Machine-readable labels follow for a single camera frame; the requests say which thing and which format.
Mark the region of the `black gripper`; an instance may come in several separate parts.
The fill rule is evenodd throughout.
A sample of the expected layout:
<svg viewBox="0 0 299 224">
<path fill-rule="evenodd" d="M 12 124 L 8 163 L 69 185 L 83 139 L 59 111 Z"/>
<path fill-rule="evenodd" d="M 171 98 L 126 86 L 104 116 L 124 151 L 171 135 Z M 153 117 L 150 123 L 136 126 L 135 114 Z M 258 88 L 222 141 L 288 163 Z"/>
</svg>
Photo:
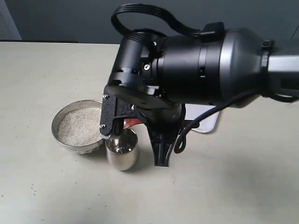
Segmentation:
<svg viewBox="0 0 299 224">
<path fill-rule="evenodd" d="M 126 118 L 147 127 L 154 165 L 169 167 L 184 129 L 187 99 L 187 38 L 152 36 L 154 52 L 124 38 L 103 91 L 100 136 L 118 139 Z"/>
</svg>

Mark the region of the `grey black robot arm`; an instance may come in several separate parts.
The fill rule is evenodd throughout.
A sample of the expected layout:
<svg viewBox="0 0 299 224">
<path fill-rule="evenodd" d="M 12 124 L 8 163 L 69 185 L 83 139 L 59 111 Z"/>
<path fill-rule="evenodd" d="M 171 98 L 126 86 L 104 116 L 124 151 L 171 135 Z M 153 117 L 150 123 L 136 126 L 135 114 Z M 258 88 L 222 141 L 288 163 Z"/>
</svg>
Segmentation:
<svg viewBox="0 0 299 224">
<path fill-rule="evenodd" d="M 139 29 L 154 45 L 123 38 L 103 92 L 100 135 L 120 137 L 124 120 L 148 130 L 154 164 L 167 167 L 187 133 L 227 107 L 242 108 L 259 96 L 299 99 L 299 46 L 276 45 L 248 29 L 207 31 L 202 38 L 165 36 Z"/>
</svg>

